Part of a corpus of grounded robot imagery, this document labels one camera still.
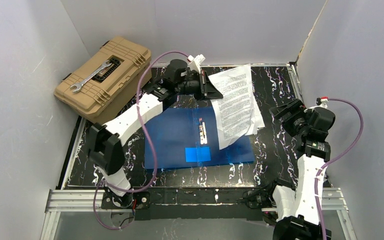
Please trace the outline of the white printed paper files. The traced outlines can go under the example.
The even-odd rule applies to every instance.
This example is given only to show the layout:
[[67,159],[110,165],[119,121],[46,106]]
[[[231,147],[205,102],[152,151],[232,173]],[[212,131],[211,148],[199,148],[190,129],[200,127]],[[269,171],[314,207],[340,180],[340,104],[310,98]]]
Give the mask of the white printed paper files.
[[211,101],[220,150],[265,127],[254,96],[249,64],[212,74],[209,80],[223,95],[222,99]]

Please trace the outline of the blue plastic folder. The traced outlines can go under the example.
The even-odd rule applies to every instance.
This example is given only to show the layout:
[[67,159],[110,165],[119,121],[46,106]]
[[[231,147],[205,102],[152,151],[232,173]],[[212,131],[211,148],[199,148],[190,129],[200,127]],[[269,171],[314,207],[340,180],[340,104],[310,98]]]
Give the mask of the blue plastic folder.
[[[205,122],[207,144],[200,145],[199,118]],[[184,169],[239,163],[253,163],[255,156],[248,136],[219,149],[216,117],[212,107],[168,108],[150,119],[145,127],[144,165],[154,168],[153,144],[159,169]]]

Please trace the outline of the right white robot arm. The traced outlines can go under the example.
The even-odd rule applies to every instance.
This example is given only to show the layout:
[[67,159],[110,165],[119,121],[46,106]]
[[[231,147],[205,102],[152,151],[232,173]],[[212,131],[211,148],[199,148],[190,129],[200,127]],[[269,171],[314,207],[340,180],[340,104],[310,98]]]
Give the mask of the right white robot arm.
[[318,98],[316,105],[306,107],[299,99],[270,108],[270,113],[286,133],[296,138],[298,182],[292,188],[276,183],[272,197],[278,218],[275,240],[330,240],[332,232],[322,226],[321,208],[325,169],[331,159],[331,146],[326,141],[336,116],[327,107],[326,96]]

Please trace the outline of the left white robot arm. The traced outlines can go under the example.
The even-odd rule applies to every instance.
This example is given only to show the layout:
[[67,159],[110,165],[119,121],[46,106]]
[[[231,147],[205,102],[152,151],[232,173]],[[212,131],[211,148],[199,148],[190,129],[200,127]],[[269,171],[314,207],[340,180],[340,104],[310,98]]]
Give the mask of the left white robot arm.
[[197,101],[223,98],[201,68],[204,60],[202,54],[190,55],[187,61],[171,60],[160,78],[138,84],[137,105],[104,124],[95,123],[89,128],[87,156],[103,175],[103,185],[114,196],[122,198],[135,192],[123,169],[123,146],[137,130],[162,114],[180,95],[192,95]]

